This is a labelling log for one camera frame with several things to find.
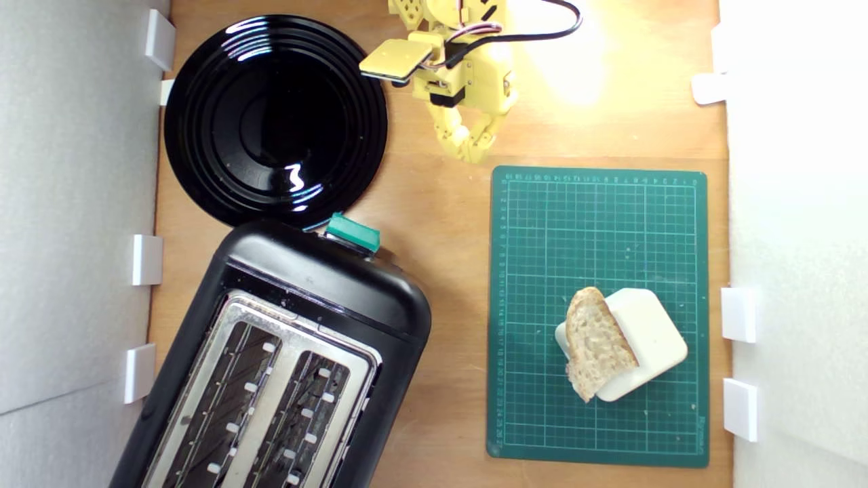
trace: green cutting mat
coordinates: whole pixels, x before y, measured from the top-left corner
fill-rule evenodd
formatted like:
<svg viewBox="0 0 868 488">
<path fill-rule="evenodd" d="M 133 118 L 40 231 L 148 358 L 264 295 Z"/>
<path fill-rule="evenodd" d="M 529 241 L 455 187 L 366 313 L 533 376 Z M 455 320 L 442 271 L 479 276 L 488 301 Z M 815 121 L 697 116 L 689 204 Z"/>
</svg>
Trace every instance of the green cutting mat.
<svg viewBox="0 0 868 488">
<path fill-rule="evenodd" d="M 501 166 L 491 184 L 489 454 L 707 466 L 705 176 Z M 616 402 L 585 405 L 555 327 L 587 286 L 654 291 L 687 359 Z"/>
</svg>

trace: toaster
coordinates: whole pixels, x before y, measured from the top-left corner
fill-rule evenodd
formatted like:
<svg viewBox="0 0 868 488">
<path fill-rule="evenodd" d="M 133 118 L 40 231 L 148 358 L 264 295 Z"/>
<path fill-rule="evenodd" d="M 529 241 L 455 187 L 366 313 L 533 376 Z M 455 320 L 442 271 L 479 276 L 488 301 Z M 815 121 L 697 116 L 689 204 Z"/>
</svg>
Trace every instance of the toaster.
<svg viewBox="0 0 868 488">
<path fill-rule="evenodd" d="M 422 291 L 340 214 L 220 244 L 111 481 L 367 486 L 431 329 Z"/>
</svg>

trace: bread slice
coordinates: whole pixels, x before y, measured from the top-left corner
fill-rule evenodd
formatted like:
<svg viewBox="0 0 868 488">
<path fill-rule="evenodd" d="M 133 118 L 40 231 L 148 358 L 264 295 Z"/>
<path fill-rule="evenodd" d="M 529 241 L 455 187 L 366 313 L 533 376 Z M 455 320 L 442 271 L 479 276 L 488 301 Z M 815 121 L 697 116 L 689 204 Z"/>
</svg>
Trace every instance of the bread slice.
<svg viewBox="0 0 868 488">
<path fill-rule="evenodd" d="M 618 321 L 595 287 L 573 295 L 567 311 L 567 376 L 575 392 L 591 401 L 613 377 L 639 367 Z"/>
</svg>

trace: toaster slot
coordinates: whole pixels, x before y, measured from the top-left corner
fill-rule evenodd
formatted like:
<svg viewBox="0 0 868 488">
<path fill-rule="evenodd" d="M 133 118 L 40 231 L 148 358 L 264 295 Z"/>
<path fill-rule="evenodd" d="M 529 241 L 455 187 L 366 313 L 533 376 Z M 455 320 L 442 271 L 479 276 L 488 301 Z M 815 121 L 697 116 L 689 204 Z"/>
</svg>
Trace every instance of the toaster slot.
<svg viewBox="0 0 868 488">
<path fill-rule="evenodd" d="M 187 429 L 162 486 L 219 483 L 279 346 L 280 339 L 262 329 L 232 326 L 195 411 L 181 417 Z"/>
<path fill-rule="evenodd" d="M 349 374 L 346 366 L 316 353 L 305 351 L 299 356 L 246 488 L 305 482 Z"/>
</svg>

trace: wooden surface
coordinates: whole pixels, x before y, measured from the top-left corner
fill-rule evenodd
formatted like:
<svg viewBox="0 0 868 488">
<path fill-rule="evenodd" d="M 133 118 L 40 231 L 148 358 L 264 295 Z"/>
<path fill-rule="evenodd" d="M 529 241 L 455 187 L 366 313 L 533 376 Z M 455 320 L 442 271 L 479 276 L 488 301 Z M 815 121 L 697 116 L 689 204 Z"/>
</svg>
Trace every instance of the wooden surface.
<svg viewBox="0 0 868 488">
<path fill-rule="evenodd" d="M 516 1 L 516 29 L 567 20 Z M 575 35 L 515 45 L 521 96 L 491 158 L 470 166 L 441 156 L 424 107 L 388 87 L 388 152 L 377 179 L 347 214 L 379 228 L 384 245 L 420 281 L 431 338 L 372 486 L 732 486 L 731 436 L 722 427 L 721 378 L 730 352 L 720 334 L 728 282 L 727 148 L 723 108 L 700 108 L 690 77 L 711 66 L 714 0 L 588 0 Z M 294 13 L 330 23 L 366 50 L 405 36 L 383 1 L 174 0 L 175 68 L 215 31 L 248 16 Z M 701 170 L 708 175 L 711 302 L 711 464 L 703 470 L 543 463 L 489 458 L 484 449 L 490 171 L 498 164 Z M 182 192 L 161 153 L 156 233 L 165 238 L 163 284 L 150 340 L 159 361 L 227 227 Z"/>
</svg>

